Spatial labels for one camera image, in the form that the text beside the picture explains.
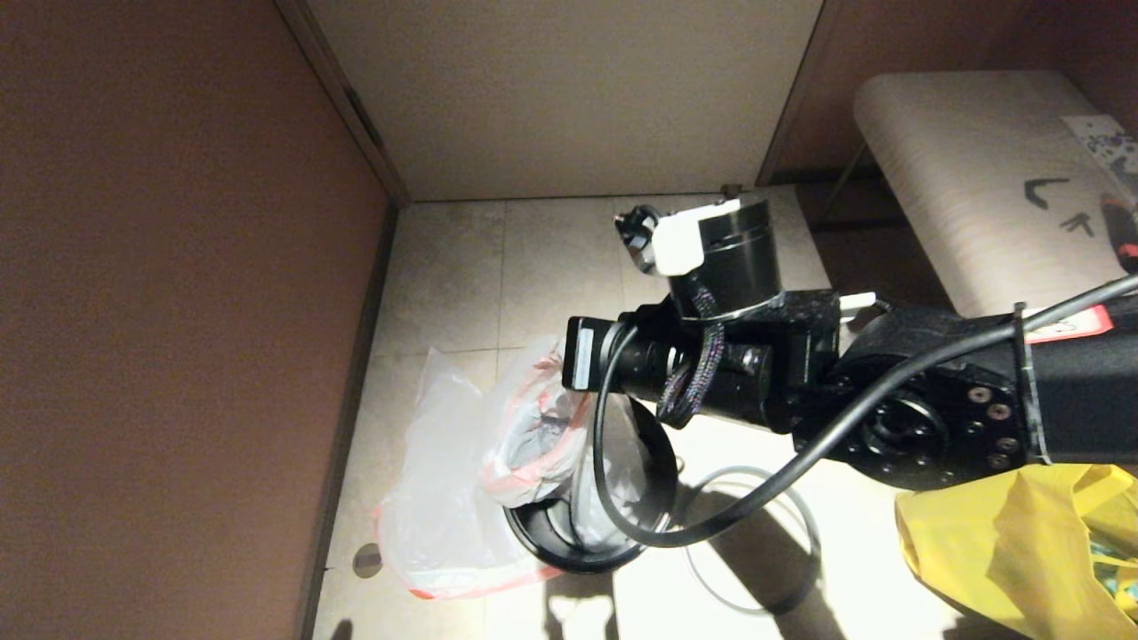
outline black marking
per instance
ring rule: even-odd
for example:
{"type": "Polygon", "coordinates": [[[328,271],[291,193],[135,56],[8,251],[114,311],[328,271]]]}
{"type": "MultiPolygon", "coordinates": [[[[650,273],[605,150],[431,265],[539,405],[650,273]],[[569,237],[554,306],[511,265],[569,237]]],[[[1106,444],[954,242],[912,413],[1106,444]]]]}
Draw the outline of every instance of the black marking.
{"type": "Polygon", "coordinates": [[[1036,189],[1045,184],[1055,184],[1058,182],[1070,182],[1070,181],[1071,181],[1070,178],[1039,178],[1036,180],[1026,180],[1023,183],[1023,197],[1028,198],[1029,203],[1038,206],[1044,211],[1047,211],[1047,207],[1049,206],[1047,204],[1047,200],[1039,197],[1039,195],[1036,194],[1036,189]]]}
{"type": "Polygon", "coordinates": [[[1067,233],[1081,228],[1087,232],[1088,237],[1095,237],[1095,231],[1090,228],[1090,215],[1088,215],[1087,212],[1080,211],[1073,216],[1059,222],[1059,227],[1065,229],[1067,233]]]}

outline white plastic bag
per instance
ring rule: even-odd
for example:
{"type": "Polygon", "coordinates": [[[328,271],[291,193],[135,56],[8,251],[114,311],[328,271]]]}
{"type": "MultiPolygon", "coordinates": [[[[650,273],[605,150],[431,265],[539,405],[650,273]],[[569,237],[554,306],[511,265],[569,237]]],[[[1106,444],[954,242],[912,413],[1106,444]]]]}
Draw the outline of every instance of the white plastic bag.
{"type": "Polygon", "coordinates": [[[493,433],[483,395],[437,351],[427,358],[406,458],[377,522],[380,553],[420,598],[473,598],[560,573],[522,547],[479,486],[493,433]]]}
{"type": "MultiPolygon", "coordinates": [[[[483,467],[483,489],[505,507],[550,497],[571,503],[564,523],[591,550],[620,547],[627,539],[604,512],[593,482],[591,446],[596,394],[561,386],[562,345],[552,336],[535,340],[514,359],[486,399],[487,430],[496,442],[483,467]]],[[[613,502],[627,507],[646,490],[646,451],[636,435],[632,405],[609,395],[604,419],[604,467],[613,502]]]]}
{"type": "MultiPolygon", "coordinates": [[[[593,408],[596,405],[595,400],[596,396],[589,396],[591,417],[593,408]]],[[[591,428],[589,442],[592,438],[591,428]]],[[[630,514],[629,507],[638,501],[648,490],[648,476],[644,471],[648,458],[644,443],[636,436],[636,422],[628,396],[609,395],[604,409],[605,478],[609,483],[612,501],[625,517],[633,522],[637,519],[630,514]]],[[[585,548],[601,551],[627,544],[628,539],[620,533],[617,525],[612,524],[612,519],[609,518],[601,504],[593,476],[592,446],[587,446],[582,452],[580,462],[567,499],[572,503],[570,524],[585,548]]],[[[651,525],[651,523],[638,524],[640,526],[651,525]]]]}
{"type": "Polygon", "coordinates": [[[498,377],[486,399],[495,434],[483,489],[505,507],[549,498],[572,476],[593,416],[591,396],[561,386],[562,353],[552,336],[535,340],[498,377]]]}

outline yellow plastic bag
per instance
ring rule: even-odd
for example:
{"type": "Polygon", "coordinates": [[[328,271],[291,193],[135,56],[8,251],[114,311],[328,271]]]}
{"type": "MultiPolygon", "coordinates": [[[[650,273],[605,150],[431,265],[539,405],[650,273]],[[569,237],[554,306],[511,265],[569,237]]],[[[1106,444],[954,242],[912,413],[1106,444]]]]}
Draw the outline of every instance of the yellow plastic bag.
{"type": "Polygon", "coordinates": [[[1118,467],[1030,465],[900,495],[897,525],[922,582],[1020,633],[1138,639],[1129,589],[1138,580],[1138,481],[1118,467]],[[1092,540],[1116,553],[1092,555],[1092,540]],[[1096,564],[1116,567],[1114,596],[1096,564]]]}

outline chair leg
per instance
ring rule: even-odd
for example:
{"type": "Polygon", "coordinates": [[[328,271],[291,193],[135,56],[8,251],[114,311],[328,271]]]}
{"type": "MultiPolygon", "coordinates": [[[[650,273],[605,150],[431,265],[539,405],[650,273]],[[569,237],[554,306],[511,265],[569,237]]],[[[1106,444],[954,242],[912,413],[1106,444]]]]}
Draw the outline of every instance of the chair leg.
{"type": "Polygon", "coordinates": [[[865,142],[861,142],[861,146],[858,147],[857,153],[853,154],[853,158],[850,161],[848,165],[846,165],[846,170],[842,171],[841,177],[838,178],[838,183],[834,184],[834,188],[830,191],[830,197],[826,198],[826,206],[822,210],[822,215],[819,215],[818,219],[814,221],[811,227],[817,227],[818,224],[822,224],[823,222],[830,219],[830,214],[833,213],[834,210],[834,204],[838,203],[838,196],[842,192],[842,189],[846,187],[846,183],[850,181],[850,175],[853,174],[853,170],[857,169],[857,164],[861,162],[861,156],[865,155],[866,148],[868,148],[868,146],[865,142]]]}

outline floor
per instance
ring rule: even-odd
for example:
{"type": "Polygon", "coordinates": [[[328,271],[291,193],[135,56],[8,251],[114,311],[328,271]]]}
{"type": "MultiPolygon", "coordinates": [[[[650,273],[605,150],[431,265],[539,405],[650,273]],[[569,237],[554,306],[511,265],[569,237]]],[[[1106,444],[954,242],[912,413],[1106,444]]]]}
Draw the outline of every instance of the floor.
{"type": "MultiPolygon", "coordinates": [[[[833,273],[827,277],[826,270],[833,272],[833,261],[823,269],[802,221],[801,194],[782,187],[766,189],[764,195],[777,214],[784,286],[827,286],[833,273]]],[[[380,569],[366,579],[354,573],[353,558],[374,541],[376,508],[401,469],[402,434],[428,348],[444,352],[472,383],[487,389],[518,350],[537,336],[561,335],[570,315],[615,318],[638,304],[659,302],[667,293],[666,284],[636,271],[612,230],[612,214],[640,202],[679,210],[715,198],[424,204],[401,216],[324,574],[316,639],[612,639],[618,629],[620,637],[633,639],[690,637],[711,630],[719,637],[983,637],[959,632],[974,626],[962,624],[900,563],[892,528],[892,490],[838,463],[819,465],[800,483],[826,539],[825,590],[817,588],[801,607],[784,616],[754,617],[727,609],[700,590],[682,553],[674,550],[650,550],[615,576],[561,576],[544,585],[470,600],[420,600],[393,572],[380,569]],[[867,524],[850,524],[863,520],[867,524]],[[866,590],[867,583],[874,590],[866,590]]],[[[866,241],[864,237],[842,241],[838,233],[833,238],[836,251],[866,241]]],[[[889,236],[880,240],[894,241],[889,236]]],[[[873,257],[865,251],[846,255],[860,256],[855,263],[873,257]]],[[[892,255],[905,262],[912,257],[904,252],[892,255]]],[[[914,278],[922,277],[921,269],[912,271],[917,274],[914,278]]],[[[863,279],[851,286],[864,284],[863,279]]],[[[739,451],[770,466],[793,453],[782,436],[706,418],[677,432],[674,443],[691,468],[685,474],[731,463],[731,456],[739,451]]],[[[786,528],[772,528],[767,522],[762,530],[759,522],[760,528],[749,530],[753,535],[735,549],[737,563],[726,567],[743,582],[748,572],[758,575],[758,582],[766,581],[760,590],[770,586],[767,574],[774,572],[772,565],[756,565],[754,559],[772,557],[776,548],[772,541],[783,541],[783,552],[777,555],[782,565],[794,565],[794,558],[802,556],[801,542],[793,542],[794,535],[787,533],[793,524],[785,525],[785,517],[774,519],[786,528]],[[764,545],[756,547],[757,541],[764,545]]],[[[723,574],[729,550],[717,551],[723,561],[706,557],[706,566],[712,574],[723,574]]],[[[793,573],[800,565],[780,571],[793,573]]],[[[732,584],[726,589],[737,592],[739,580],[728,576],[732,584]]]]}

